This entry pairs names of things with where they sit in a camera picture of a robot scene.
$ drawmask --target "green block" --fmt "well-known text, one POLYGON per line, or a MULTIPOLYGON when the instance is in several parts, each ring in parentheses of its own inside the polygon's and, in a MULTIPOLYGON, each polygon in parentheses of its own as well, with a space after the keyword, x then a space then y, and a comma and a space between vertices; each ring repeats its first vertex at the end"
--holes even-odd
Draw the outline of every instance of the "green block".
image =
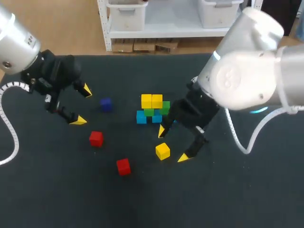
POLYGON ((153 108, 147 108, 143 110, 145 116, 154 116, 154 109, 153 108))
POLYGON ((169 113, 169 109, 165 109, 165 108, 160 109, 161 115, 168 115, 168 113, 169 113))
POLYGON ((170 101, 163 101, 162 102, 162 109, 160 109, 161 115, 168 115, 170 109, 170 101))
POLYGON ((162 102, 162 108, 163 109, 169 109, 170 108, 170 101, 163 101, 162 102))

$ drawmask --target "white plastic bin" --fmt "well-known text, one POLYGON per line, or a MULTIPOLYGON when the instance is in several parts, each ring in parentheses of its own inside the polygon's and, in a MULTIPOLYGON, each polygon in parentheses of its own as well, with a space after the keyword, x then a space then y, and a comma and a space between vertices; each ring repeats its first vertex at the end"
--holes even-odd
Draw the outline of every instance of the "white plastic bin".
POLYGON ((198 0, 199 16, 204 28, 230 27, 244 0, 198 0))
POLYGON ((146 7, 148 2, 141 4, 107 4, 112 17, 111 29, 115 31, 141 31, 144 30, 146 7))

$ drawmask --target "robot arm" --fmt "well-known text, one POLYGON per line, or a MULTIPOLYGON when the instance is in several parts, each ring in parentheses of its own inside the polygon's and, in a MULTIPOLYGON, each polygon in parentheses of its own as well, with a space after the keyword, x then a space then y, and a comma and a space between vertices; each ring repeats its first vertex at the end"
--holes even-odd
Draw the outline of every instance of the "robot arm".
POLYGON ((213 99, 231 110, 304 105, 304 45, 277 51, 236 51, 210 73, 213 99))
POLYGON ((58 113, 69 124, 86 123, 59 102, 60 93, 70 85, 84 97, 92 95, 80 80, 80 65, 74 56, 57 57, 49 50, 40 52, 40 48, 39 40, 0 4, 0 68, 9 75, 20 73, 30 93, 45 95, 47 111, 58 113))
POLYGON ((243 10, 200 75, 187 85, 186 97, 175 101, 163 118, 159 137, 174 120, 194 133, 179 162, 196 156, 207 142, 204 130, 221 106, 243 110, 278 105, 292 113, 290 106, 304 104, 304 46, 277 50, 283 34, 269 15, 243 10))

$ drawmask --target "red block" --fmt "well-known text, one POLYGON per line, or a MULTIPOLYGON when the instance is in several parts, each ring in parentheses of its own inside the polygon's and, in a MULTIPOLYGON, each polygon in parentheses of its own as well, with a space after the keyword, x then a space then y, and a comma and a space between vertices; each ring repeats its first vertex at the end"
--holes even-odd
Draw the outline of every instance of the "red block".
POLYGON ((127 158, 118 160, 116 163, 119 175, 124 176, 131 173, 129 160, 127 158))
POLYGON ((90 136, 91 146, 101 147, 104 142, 102 132, 92 132, 90 136))

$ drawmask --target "blue cube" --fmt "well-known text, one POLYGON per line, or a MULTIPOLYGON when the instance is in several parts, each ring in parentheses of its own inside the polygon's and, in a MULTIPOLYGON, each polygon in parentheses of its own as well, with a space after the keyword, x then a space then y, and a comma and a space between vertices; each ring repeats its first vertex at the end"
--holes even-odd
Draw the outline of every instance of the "blue cube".
POLYGON ((103 112, 111 112, 113 107, 112 107, 112 101, 110 98, 103 98, 100 100, 100 105, 101 105, 101 110, 103 112))
POLYGON ((162 115, 159 110, 154 111, 154 116, 152 116, 152 123, 161 123, 162 115))
POLYGON ((147 123, 147 117, 144 115, 143 110, 142 111, 137 111, 136 122, 138 124, 146 124, 147 123))

